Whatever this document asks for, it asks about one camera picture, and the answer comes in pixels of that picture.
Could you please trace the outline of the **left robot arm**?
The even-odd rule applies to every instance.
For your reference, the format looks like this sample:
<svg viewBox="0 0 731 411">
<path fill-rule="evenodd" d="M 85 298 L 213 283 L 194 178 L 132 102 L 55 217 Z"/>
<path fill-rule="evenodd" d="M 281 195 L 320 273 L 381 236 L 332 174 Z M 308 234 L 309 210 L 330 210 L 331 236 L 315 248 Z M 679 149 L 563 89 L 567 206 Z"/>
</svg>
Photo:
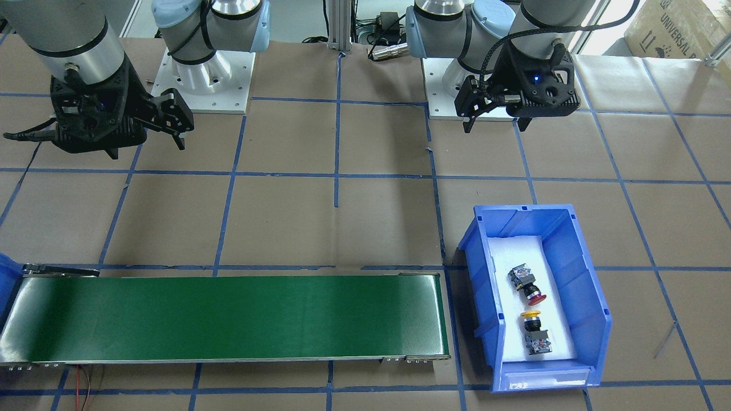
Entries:
<svg viewBox="0 0 731 411">
<path fill-rule="evenodd" d="M 470 132 L 482 114 L 504 107 L 520 131 L 535 118 L 570 115 L 580 106 L 569 32 L 587 1 L 416 1 L 405 13 L 409 53 L 454 58 L 465 71 L 454 107 Z"/>
</svg>

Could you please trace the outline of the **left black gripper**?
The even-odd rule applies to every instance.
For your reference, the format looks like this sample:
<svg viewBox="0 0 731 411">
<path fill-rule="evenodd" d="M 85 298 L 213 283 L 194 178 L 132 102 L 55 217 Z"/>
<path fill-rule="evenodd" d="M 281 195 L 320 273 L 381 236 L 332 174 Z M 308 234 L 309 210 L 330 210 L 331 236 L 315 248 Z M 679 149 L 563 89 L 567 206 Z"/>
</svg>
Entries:
<svg viewBox="0 0 731 411">
<path fill-rule="evenodd" d="M 491 96 L 518 119 L 570 115 L 576 110 L 575 66 L 565 45 L 556 42 L 546 59 L 530 57 L 508 42 L 491 76 Z M 474 75 L 465 78 L 455 97 L 455 112 L 465 133 L 482 114 L 496 109 Z"/>
</svg>

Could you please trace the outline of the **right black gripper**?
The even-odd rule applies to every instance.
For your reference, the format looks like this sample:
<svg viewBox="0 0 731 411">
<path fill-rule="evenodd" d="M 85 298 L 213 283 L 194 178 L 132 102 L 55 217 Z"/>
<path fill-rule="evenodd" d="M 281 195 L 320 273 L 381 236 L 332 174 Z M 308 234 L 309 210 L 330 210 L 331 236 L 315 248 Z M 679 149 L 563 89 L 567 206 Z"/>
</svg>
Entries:
<svg viewBox="0 0 731 411">
<path fill-rule="evenodd" d="M 81 92 L 52 78 L 50 98 L 57 127 L 51 142 L 71 154 L 105 151 L 117 159 L 119 148 L 146 142 L 144 125 L 132 112 L 148 96 L 128 57 L 110 78 Z M 146 99 L 146 128 L 171 135 L 178 150 L 185 149 L 183 134 L 194 129 L 194 117 L 177 88 Z"/>
</svg>

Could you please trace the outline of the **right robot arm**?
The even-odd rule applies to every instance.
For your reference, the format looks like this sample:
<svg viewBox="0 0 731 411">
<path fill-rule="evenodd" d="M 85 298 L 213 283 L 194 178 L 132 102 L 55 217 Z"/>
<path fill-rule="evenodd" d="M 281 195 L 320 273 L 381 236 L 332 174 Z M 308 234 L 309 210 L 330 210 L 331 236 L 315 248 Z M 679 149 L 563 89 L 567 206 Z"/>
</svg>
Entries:
<svg viewBox="0 0 731 411">
<path fill-rule="evenodd" d="M 2 16 L 51 73 L 54 114 L 8 140 L 50 142 L 80 154 L 171 135 L 178 149 L 194 130 L 187 96 L 235 88 L 226 52 L 260 53 L 271 35 L 269 1 L 154 1 L 154 21 L 172 60 L 175 86 L 150 94 L 95 1 L 3 1 Z"/>
</svg>

